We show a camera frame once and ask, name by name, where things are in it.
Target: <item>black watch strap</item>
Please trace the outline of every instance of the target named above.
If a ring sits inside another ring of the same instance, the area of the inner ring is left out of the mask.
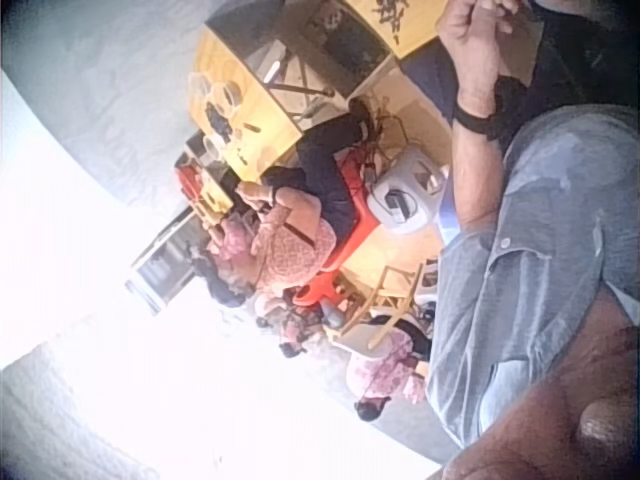
[[[467,130],[486,135],[489,140],[495,140],[500,135],[501,122],[500,115],[494,113],[487,118],[476,117],[466,110],[463,110],[458,102],[453,111],[453,118]]]

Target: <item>pink patterned clothing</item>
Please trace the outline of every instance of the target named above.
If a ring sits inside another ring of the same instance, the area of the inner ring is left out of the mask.
[[[262,220],[260,229],[251,246],[251,253],[264,262],[258,292],[263,298],[260,306],[269,298],[281,297],[286,288],[305,285],[329,258],[336,246],[336,234],[331,226],[320,219],[315,241],[310,241],[295,228],[286,224],[290,209],[276,205]]]
[[[388,338],[391,340],[391,350],[386,358],[370,360],[356,353],[351,354],[347,366],[347,386],[358,399],[393,397],[404,388],[414,371],[402,363],[413,352],[411,337],[394,328],[388,333]]]
[[[221,260],[230,260],[235,255],[249,251],[251,239],[249,232],[239,218],[230,217],[222,221],[224,240],[219,245],[215,240],[209,242],[207,249]]]

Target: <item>light blue shirt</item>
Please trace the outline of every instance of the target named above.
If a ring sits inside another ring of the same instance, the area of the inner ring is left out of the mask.
[[[638,324],[635,117],[567,107],[525,126],[505,156],[496,228],[443,251],[427,394],[460,446],[562,357],[601,282]]]

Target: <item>red chair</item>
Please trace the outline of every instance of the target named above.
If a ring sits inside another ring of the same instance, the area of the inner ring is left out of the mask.
[[[356,224],[349,238],[338,246],[323,265],[321,272],[302,287],[293,297],[294,305],[310,306],[326,297],[333,305],[339,305],[344,295],[336,291],[335,279],[342,264],[355,252],[362,242],[380,225],[367,207],[367,189],[360,178],[360,166],[365,159],[365,146],[355,148],[344,159],[341,168],[351,198],[356,208]]]
[[[193,165],[176,165],[175,172],[184,195],[189,200],[197,200],[198,197],[200,197],[200,192],[202,191],[202,180]]]
[[[323,298],[327,298],[333,305],[340,305],[346,298],[344,294],[338,293],[336,277],[340,272],[320,272],[293,297],[293,304],[299,307],[310,307],[319,303]]]
[[[351,199],[356,207],[356,224],[349,238],[338,246],[322,267],[323,272],[338,270],[355,252],[380,222],[373,216],[367,206],[367,189],[360,178],[360,166],[364,163],[365,147],[359,147],[347,155],[341,168],[342,176],[351,192]]]

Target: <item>white wall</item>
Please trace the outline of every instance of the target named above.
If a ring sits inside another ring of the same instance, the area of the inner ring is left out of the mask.
[[[163,225],[125,209],[33,115],[2,72],[0,368],[93,312]]]

